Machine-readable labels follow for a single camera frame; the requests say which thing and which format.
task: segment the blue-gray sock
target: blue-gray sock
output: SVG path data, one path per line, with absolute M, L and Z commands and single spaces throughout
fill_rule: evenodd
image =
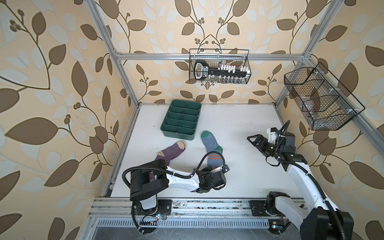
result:
M 223 148 L 217 144 L 217 141 L 212 133 L 203 131 L 201 133 L 201 141 L 203 142 L 207 152 L 217 151 L 221 154 L 223 153 Z M 208 166 L 211 166 L 214 169 L 220 167 L 221 165 L 223 165 L 223 160 L 218 154 L 213 153 L 208 156 Z

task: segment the wall-mounted basket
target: wall-mounted basket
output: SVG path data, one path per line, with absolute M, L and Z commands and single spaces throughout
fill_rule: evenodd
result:
M 249 50 L 197 49 L 189 50 L 189 79 L 201 83 L 247 84 L 251 77 Z
M 331 74 L 337 86 L 328 82 Z M 365 107 L 323 64 L 315 68 L 299 68 L 284 75 L 290 92 L 311 130 L 339 130 Z

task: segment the sock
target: sock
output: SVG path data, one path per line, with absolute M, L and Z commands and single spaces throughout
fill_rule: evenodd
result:
M 158 152 L 155 160 L 165 159 L 166 164 L 168 166 L 170 161 L 182 154 L 186 147 L 187 144 L 184 141 L 180 140 L 172 146 L 167 147 L 166 149 Z
M 201 133 L 201 141 L 203 142 L 207 152 L 217 151 L 221 154 L 223 153 L 223 148 L 217 144 L 217 141 L 212 133 L 203 131 Z M 223 165 L 223 160 L 218 154 L 213 153 L 208 156 L 208 166 L 211 166 L 213 169 L 215 169 L 221 165 Z

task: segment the green tray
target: green tray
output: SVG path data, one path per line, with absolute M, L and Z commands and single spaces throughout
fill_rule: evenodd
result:
M 172 100 L 160 128 L 164 136 L 193 140 L 200 109 L 201 103 Z

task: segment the black cable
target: black cable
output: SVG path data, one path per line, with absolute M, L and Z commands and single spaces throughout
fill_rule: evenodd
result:
M 302 166 L 300 166 L 299 164 L 295 163 L 295 162 L 290 162 L 290 161 L 286 161 L 286 160 L 279 160 L 277 159 L 278 162 L 280 163 L 287 163 L 287 164 L 291 164 L 291 165 L 294 165 L 295 167 L 298 167 L 300 170 L 302 170 L 311 180 L 312 182 L 315 184 L 317 190 L 319 190 L 319 193 L 322 197 L 323 200 L 325 200 L 327 198 L 327 196 L 325 195 L 323 189 L 321 188 L 320 184 L 316 181 L 316 179 L 312 176 L 312 174 L 309 174 L 308 171 L 303 168 Z M 345 235 L 345 231 L 344 231 L 344 228 L 343 228 L 343 225 L 341 224 L 341 221 L 339 219 L 339 217 L 337 216 L 336 214 L 336 211 L 333 210 L 333 207 L 332 205 L 330 204 L 329 201 L 325 200 L 324 203 L 327 205 L 328 209 L 329 209 L 329 212 L 331 213 L 331 217 L 335 220 L 336 222 L 336 226 L 339 230 L 339 234 L 340 234 L 340 237 L 342 240 L 346 240 L 346 235 Z

